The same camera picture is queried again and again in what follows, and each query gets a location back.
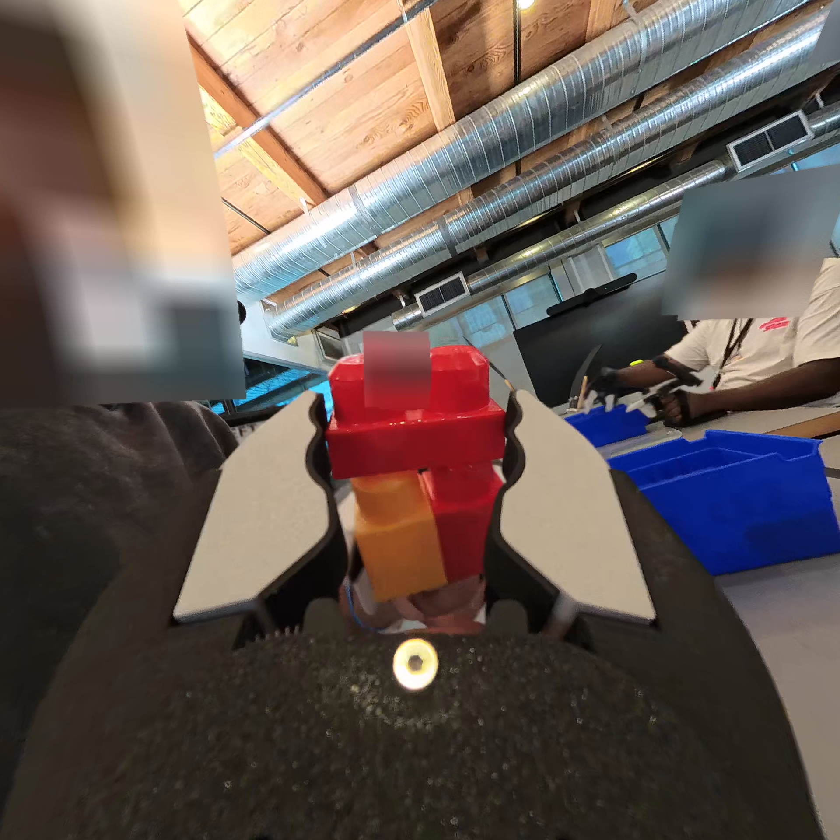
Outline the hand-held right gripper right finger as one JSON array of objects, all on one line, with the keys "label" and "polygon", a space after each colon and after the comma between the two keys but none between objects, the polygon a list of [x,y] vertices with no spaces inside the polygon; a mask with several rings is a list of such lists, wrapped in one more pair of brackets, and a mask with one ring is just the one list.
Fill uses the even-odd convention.
[{"label": "hand-held right gripper right finger", "polygon": [[504,481],[486,538],[487,620],[526,631],[581,616],[650,627],[657,616],[612,471],[566,420],[522,390],[508,399]]}]

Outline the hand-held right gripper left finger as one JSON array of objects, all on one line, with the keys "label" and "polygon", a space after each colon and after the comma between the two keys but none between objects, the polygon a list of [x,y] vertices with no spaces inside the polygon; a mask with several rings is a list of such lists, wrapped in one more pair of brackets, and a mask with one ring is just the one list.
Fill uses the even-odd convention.
[{"label": "hand-held right gripper left finger", "polygon": [[227,458],[174,605],[176,623],[243,617],[263,637],[347,636],[339,604],[347,544],[327,425],[322,396],[304,392]]}]

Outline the yellow toy block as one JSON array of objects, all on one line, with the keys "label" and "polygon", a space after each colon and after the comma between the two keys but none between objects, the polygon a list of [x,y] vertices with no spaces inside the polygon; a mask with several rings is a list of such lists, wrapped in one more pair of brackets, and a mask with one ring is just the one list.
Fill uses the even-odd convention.
[{"label": "yellow toy block", "polygon": [[437,524],[416,471],[352,478],[355,542],[379,603],[447,584]]}]

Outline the blue plastic bin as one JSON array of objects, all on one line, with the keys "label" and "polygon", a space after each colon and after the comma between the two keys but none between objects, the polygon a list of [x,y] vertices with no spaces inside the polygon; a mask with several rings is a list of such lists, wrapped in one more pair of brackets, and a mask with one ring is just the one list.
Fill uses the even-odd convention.
[{"label": "blue plastic bin", "polygon": [[839,552],[833,494],[808,438],[707,430],[608,459],[712,575]]},{"label": "blue plastic bin", "polygon": [[564,420],[596,448],[641,437],[650,423],[642,411],[629,410],[624,404],[615,405],[610,412],[604,406],[596,406],[588,413],[566,415]]}]

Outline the red double toy block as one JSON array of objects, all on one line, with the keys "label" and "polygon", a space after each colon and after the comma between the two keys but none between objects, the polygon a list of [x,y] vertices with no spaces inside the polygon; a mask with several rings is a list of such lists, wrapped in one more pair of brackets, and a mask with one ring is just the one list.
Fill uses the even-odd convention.
[{"label": "red double toy block", "polygon": [[363,355],[333,366],[326,433],[333,478],[453,468],[503,456],[506,414],[490,397],[488,359],[463,345],[430,354],[427,407],[366,407]]}]

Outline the person's left hand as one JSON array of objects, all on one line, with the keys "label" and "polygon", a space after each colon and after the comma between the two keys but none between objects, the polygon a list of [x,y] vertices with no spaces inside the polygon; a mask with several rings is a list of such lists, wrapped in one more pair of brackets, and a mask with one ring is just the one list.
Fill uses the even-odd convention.
[{"label": "person's left hand", "polygon": [[486,606],[483,576],[447,584],[389,602],[374,602],[365,611],[358,587],[344,581],[339,590],[339,609],[352,633],[375,635],[446,634],[478,635],[485,630],[481,620]]}]

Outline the person's dark sweatshirt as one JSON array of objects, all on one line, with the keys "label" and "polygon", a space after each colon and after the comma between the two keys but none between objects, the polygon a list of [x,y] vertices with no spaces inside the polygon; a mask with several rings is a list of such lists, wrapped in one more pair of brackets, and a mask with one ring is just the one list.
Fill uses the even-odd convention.
[{"label": "person's dark sweatshirt", "polygon": [[194,402],[2,410],[2,838],[209,838],[256,623],[172,611],[238,440]]}]

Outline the black screen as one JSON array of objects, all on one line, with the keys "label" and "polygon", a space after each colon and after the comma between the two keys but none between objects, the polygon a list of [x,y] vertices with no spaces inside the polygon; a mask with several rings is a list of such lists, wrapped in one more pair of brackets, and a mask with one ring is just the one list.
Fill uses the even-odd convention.
[{"label": "black screen", "polygon": [[621,369],[665,352],[687,334],[684,323],[663,317],[659,305],[597,311],[581,308],[513,333],[535,396],[549,408],[577,396],[576,377]]}]

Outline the black video bar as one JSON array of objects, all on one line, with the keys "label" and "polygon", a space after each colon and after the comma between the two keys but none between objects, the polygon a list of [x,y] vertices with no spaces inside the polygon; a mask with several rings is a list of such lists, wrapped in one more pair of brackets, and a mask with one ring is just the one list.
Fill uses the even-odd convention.
[{"label": "black video bar", "polygon": [[637,274],[634,272],[619,277],[602,286],[590,288],[582,294],[572,297],[569,300],[557,303],[547,309],[547,318],[556,318],[575,309],[591,306],[593,303],[609,298],[632,286],[637,281]]}]

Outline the narrow silver air duct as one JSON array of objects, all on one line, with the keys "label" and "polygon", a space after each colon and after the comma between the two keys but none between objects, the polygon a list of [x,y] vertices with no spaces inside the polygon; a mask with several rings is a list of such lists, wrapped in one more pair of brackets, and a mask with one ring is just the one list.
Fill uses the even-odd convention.
[{"label": "narrow silver air duct", "polygon": [[693,188],[764,174],[773,166],[793,162],[798,155],[816,151],[820,144],[837,141],[838,103],[814,112],[810,117],[810,129],[812,136],[809,139],[799,140],[789,150],[773,152],[764,162],[751,164],[744,171],[737,171],[728,155],[629,198],[470,276],[465,281],[468,294],[434,313],[423,314],[417,304],[399,310],[392,316],[393,327],[399,332],[430,329],[529,283],[558,261],[579,256],[607,240],[634,233],[676,215],[685,194]]}]

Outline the wide silver air duct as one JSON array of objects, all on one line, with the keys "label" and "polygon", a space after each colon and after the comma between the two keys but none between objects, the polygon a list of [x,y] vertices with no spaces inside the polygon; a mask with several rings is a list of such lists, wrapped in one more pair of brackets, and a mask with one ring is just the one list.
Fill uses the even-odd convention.
[{"label": "wide silver air duct", "polygon": [[314,329],[802,83],[818,73],[812,54],[829,7],[295,293],[267,320],[269,335],[283,341]]},{"label": "wide silver air duct", "polygon": [[237,253],[237,299],[266,298],[803,4],[652,3]]}]

